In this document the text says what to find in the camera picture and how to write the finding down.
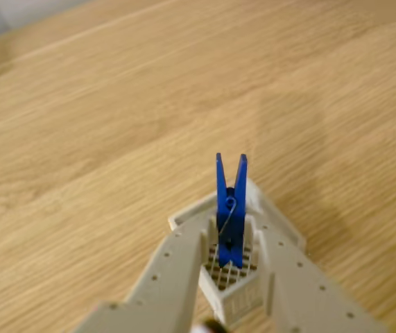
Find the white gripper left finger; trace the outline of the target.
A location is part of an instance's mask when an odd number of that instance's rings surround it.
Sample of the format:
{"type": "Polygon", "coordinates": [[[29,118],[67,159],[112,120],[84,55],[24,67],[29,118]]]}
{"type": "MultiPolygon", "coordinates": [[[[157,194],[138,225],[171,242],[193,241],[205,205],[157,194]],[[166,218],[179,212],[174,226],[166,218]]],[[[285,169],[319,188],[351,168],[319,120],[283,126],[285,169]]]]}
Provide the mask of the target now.
{"type": "Polygon", "coordinates": [[[179,228],[157,249],[130,295],[104,302],[75,332],[189,332],[207,229],[179,228]]]}

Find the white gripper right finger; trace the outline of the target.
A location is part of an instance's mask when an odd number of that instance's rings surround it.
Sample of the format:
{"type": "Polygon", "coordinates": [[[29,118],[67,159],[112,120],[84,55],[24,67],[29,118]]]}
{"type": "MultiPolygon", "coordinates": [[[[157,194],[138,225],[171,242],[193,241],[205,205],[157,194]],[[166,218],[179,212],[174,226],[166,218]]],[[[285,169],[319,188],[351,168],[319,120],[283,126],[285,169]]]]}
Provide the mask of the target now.
{"type": "Polygon", "coordinates": [[[387,332],[296,246],[257,227],[264,311],[277,332],[387,332]]]}

